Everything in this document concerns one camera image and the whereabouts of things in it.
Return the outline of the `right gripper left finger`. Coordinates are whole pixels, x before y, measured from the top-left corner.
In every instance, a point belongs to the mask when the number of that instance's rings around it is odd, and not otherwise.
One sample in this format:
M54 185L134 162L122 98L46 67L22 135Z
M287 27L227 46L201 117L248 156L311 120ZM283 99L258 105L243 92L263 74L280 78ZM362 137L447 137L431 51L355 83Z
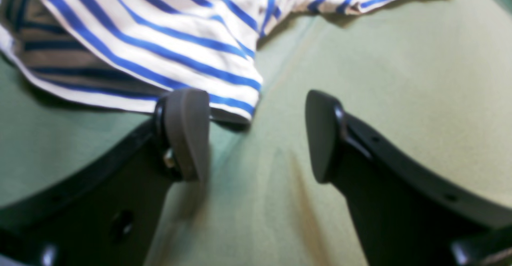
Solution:
M205 179L210 96L168 93L155 114L90 165L1 208L2 266L141 266L166 195Z

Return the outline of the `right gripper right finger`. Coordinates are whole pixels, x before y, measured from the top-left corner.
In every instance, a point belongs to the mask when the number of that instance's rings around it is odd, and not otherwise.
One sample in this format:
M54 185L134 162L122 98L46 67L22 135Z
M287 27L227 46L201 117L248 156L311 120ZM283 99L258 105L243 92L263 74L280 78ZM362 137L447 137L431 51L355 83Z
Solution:
M370 266L510 266L511 218L403 153L341 102L307 93L313 175L344 196Z

